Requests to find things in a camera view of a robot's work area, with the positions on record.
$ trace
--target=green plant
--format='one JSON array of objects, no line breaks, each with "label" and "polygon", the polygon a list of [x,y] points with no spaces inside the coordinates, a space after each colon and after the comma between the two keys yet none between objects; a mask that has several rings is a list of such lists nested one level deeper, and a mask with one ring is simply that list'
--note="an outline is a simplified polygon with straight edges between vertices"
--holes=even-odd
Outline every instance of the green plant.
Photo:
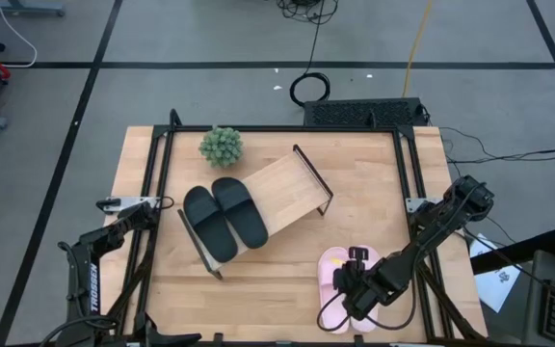
[{"label": "green plant", "polygon": [[213,129],[204,135],[198,150],[211,167],[226,168],[241,157],[242,145],[239,131],[214,125]]}]

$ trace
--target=white cable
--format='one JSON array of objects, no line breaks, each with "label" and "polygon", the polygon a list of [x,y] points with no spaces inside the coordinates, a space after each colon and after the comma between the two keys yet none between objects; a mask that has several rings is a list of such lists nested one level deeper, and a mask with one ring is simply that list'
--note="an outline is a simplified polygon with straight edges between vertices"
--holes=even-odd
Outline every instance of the white cable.
[{"label": "white cable", "polygon": [[1,5],[0,5],[0,14],[1,17],[4,19],[4,22],[6,22],[6,25],[8,25],[8,28],[10,28],[10,30],[12,30],[19,39],[23,40],[25,43],[27,43],[27,45],[29,45],[33,50],[34,50],[34,59],[31,61],[31,63],[29,64],[25,64],[25,65],[3,65],[4,67],[32,67],[35,63],[36,60],[38,59],[38,50],[36,49],[36,47],[31,44],[29,41],[27,41],[27,39],[23,38],[22,35],[18,34],[18,32],[13,28],[12,25],[10,25],[10,23],[8,22],[8,19],[6,19],[6,15],[4,14],[4,11],[1,9]]}]

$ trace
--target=black slide sandal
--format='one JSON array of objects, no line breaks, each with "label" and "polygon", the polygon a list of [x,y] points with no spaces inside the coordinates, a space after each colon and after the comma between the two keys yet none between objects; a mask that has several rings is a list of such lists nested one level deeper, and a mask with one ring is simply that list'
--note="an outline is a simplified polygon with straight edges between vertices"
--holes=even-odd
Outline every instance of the black slide sandal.
[{"label": "black slide sandal", "polygon": [[220,206],[204,187],[192,188],[183,199],[183,211],[198,238],[220,262],[237,255],[237,243],[230,233]]},{"label": "black slide sandal", "polygon": [[230,177],[217,179],[211,185],[211,192],[248,248],[257,249],[267,243],[267,228],[248,188],[240,180]]}]

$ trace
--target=white paper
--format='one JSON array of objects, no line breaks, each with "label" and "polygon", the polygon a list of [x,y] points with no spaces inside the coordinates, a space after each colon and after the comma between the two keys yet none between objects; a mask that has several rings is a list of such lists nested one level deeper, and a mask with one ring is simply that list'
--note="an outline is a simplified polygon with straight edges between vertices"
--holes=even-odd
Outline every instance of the white paper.
[{"label": "white paper", "polygon": [[[497,249],[497,247],[488,241],[483,234],[480,233],[477,236],[490,247]],[[491,251],[477,240],[470,245],[470,257],[487,252]],[[517,276],[519,276],[519,271],[513,266],[507,266],[502,269],[475,276],[474,279],[477,282],[479,299],[498,313],[509,296],[511,288],[513,288],[517,280]]]}]

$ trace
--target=wooden table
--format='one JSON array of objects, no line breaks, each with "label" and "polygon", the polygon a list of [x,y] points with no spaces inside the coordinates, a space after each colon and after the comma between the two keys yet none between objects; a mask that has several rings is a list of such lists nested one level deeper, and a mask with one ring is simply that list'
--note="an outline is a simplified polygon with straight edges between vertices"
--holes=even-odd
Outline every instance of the wooden table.
[{"label": "wooden table", "polygon": [[[152,127],[127,130],[113,196],[139,196]],[[198,152],[202,133],[178,132],[174,137],[166,196],[174,208],[162,212],[147,312],[162,334],[201,333],[227,341],[353,341],[347,334],[328,334],[316,327],[320,308],[317,262],[329,247],[369,245],[388,255],[408,242],[404,202],[392,136],[385,133],[242,132],[244,156],[225,170],[209,167]],[[438,129],[415,128],[419,162],[428,197],[441,197],[451,178]],[[210,187],[221,176],[246,177],[275,162],[298,144],[334,192],[325,217],[311,212],[273,236],[267,245],[250,250],[226,264],[219,281],[207,273],[176,209],[196,185]],[[412,195],[416,197],[410,158],[403,142]],[[163,147],[158,149],[161,158]],[[155,187],[159,168],[154,170]],[[122,249],[101,260],[102,311],[121,291],[131,235]],[[447,294],[463,316],[487,335],[470,268],[468,251],[458,235],[439,248],[438,257]],[[436,298],[430,292],[436,335],[442,336]],[[136,299],[130,301],[126,327],[132,326]],[[381,307],[379,321],[402,323],[410,312],[411,295]],[[401,331],[376,329],[366,342],[424,342],[420,301],[412,323]]]}]

